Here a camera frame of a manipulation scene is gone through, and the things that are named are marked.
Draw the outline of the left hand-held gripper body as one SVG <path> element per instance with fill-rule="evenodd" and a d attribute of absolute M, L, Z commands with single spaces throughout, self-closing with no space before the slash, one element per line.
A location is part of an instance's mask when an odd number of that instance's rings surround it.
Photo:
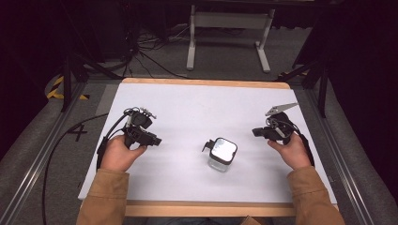
<path fill-rule="evenodd" d="M 144 143 L 152 141 L 146 138 L 146 134 L 153 133 L 146 129 L 152 125 L 151 118 L 156 119 L 155 115 L 145 108 L 137 107 L 126 109 L 124 114 L 128 117 L 128 120 L 122 130 L 125 135 L 125 145 L 128 148 L 134 143 L 144 145 Z"/>

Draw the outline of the white table cover sheet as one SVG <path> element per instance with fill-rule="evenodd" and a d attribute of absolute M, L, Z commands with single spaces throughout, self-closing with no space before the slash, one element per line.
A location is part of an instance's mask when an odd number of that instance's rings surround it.
<path fill-rule="evenodd" d="M 130 167 L 131 201 L 290 203 L 290 167 L 264 138 L 253 135 L 267 111 L 284 104 L 289 119 L 308 135 L 291 89 L 122 83 L 103 128 L 121 128 L 127 108 L 143 107 L 156 116 L 149 131 L 161 144 Z M 207 164 L 205 144 L 217 138 L 237 145 L 227 172 Z"/>

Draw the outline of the black tape floor mark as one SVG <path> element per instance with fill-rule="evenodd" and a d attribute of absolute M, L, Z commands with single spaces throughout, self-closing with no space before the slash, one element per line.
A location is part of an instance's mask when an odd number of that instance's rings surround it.
<path fill-rule="evenodd" d="M 87 130 L 84 129 L 84 124 L 78 124 L 71 127 L 67 133 L 75 135 L 75 141 L 78 142 L 81 139 L 81 136 L 87 133 Z"/>

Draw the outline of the clear jar with black-rimmed lid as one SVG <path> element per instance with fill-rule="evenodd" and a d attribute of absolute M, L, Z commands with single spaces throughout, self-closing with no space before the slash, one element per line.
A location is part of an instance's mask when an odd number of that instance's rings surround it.
<path fill-rule="evenodd" d="M 205 149 L 209 150 L 207 165 L 220 173 L 229 170 L 237 153 L 237 145 L 222 137 L 206 142 L 203 147 Z"/>

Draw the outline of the white metal stand frame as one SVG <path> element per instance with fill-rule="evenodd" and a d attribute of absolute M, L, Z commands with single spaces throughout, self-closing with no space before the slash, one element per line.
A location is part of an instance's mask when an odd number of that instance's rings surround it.
<path fill-rule="evenodd" d="M 187 56 L 187 70 L 194 69 L 196 40 L 195 29 L 203 28 L 238 28 L 262 30 L 262 38 L 254 43 L 261 67 L 265 73 L 270 72 L 269 62 L 265 52 L 265 45 L 269 30 L 273 22 L 275 10 L 270 9 L 264 14 L 229 13 L 229 12 L 204 12 L 198 11 L 191 5 L 190 15 L 190 44 Z"/>

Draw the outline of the person's right hand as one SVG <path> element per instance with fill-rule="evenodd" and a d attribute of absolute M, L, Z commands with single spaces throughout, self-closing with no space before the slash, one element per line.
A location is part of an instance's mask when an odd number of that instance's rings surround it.
<path fill-rule="evenodd" d="M 268 145 L 276 150 L 283 161 L 293 170 L 311 166 L 304 143 L 296 133 L 291 135 L 290 142 L 287 145 L 279 144 L 272 140 L 268 141 Z"/>

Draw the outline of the grey metal floor rail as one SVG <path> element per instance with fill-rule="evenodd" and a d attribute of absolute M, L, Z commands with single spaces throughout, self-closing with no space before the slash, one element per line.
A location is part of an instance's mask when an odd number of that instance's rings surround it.
<path fill-rule="evenodd" d="M 61 132 L 61 128 L 66 123 L 71 109 L 79 99 L 80 94 L 84 91 L 84 89 L 84 82 L 77 82 L 75 84 L 75 88 L 71 92 L 69 105 L 63 112 L 58 114 L 48 137 L 43 142 L 43 145 L 38 151 L 37 156 L 25 173 L 22 182 L 20 183 L 10 203 L 8 204 L 8 207 L 6 208 L 4 214 L 0 217 L 0 225 L 12 225 L 15 218 L 18 216 L 21 208 L 23 207 L 23 204 L 28 198 L 32 188 L 36 184 L 44 166 L 48 162 L 51 154 L 51 149 L 55 146 L 56 138 Z"/>
<path fill-rule="evenodd" d="M 353 209 L 356 213 L 360 225 L 375 225 L 370 215 L 370 212 L 360 194 L 357 183 L 354 180 L 351 171 L 349 171 L 349 168 L 344 160 L 344 157 L 341 153 L 338 143 L 332 134 L 329 123 L 327 119 L 324 118 L 318 110 L 317 99 L 315 97 L 315 94 L 310 90 L 305 90 L 305 94 L 310 102 L 310 105 L 314 113 L 316 114 L 318 123 L 320 124 L 324 134 L 326 135 L 326 139 L 328 141 L 331 150 L 331 156 L 333 158 L 333 162 L 338 171 L 338 174 L 340 175 L 345 192 L 349 198 L 349 201 L 353 206 Z"/>

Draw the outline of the yellow black hazard tape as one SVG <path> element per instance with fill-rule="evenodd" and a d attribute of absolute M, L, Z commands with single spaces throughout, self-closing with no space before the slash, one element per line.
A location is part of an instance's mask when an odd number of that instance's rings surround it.
<path fill-rule="evenodd" d="M 49 93 L 47 94 L 47 98 L 58 98 L 58 99 L 64 99 L 64 94 L 58 93 L 57 90 L 64 81 L 64 76 L 60 75 L 58 78 L 54 81 L 54 84 L 52 88 L 50 89 Z M 90 95 L 80 95 L 79 99 L 81 100 L 89 100 Z"/>

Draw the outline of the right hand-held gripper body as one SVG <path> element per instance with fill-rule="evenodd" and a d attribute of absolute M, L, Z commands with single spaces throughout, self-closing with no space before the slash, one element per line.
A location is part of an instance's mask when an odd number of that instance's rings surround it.
<path fill-rule="evenodd" d="M 274 139 L 276 141 L 282 141 L 284 145 L 290 142 L 290 137 L 294 132 L 298 132 L 298 127 L 290 121 L 286 110 L 298 106 L 297 102 L 288 103 L 279 106 L 272 106 L 266 113 L 266 124 L 270 126 L 278 135 L 278 138 Z"/>

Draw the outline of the black tripod stand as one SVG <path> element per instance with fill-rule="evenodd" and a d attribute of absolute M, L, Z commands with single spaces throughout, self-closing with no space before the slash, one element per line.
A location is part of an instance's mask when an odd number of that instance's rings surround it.
<path fill-rule="evenodd" d="M 290 72 L 283 72 L 276 79 L 276 82 L 284 83 L 307 71 L 307 75 L 301 82 L 301 86 L 304 89 L 313 89 L 317 82 L 320 82 L 318 89 L 317 109 L 323 118 L 326 117 L 325 105 L 329 76 L 330 52 L 333 49 L 332 45 L 332 40 L 326 40 L 323 44 L 323 50 L 314 60 L 308 64 L 305 64 L 304 66 L 295 68 Z"/>
<path fill-rule="evenodd" d="M 120 80 L 120 77 L 114 74 L 106 67 L 100 66 L 94 61 L 93 56 L 88 55 L 88 51 L 81 39 L 78 30 L 75 28 L 73 20 L 70 18 L 68 9 L 63 0 L 54 0 L 55 7 L 60 12 L 55 13 L 58 25 L 58 33 L 62 40 L 62 47 L 65 52 L 65 60 L 62 70 L 64 78 L 64 98 L 63 108 L 64 113 L 72 104 L 75 96 L 72 91 L 72 76 L 75 77 L 77 83 L 86 83 L 88 81 L 87 69 L 84 65 L 89 65 L 95 71 L 104 74 L 106 77 L 113 80 Z"/>

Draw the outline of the person's left hand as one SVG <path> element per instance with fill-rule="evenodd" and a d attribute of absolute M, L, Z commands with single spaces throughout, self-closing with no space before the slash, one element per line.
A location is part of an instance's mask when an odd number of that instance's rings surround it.
<path fill-rule="evenodd" d="M 138 148 L 130 150 L 125 145 L 125 136 L 117 135 L 108 141 L 100 168 L 124 173 L 146 149 L 145 145 L 140 145 Z"/>

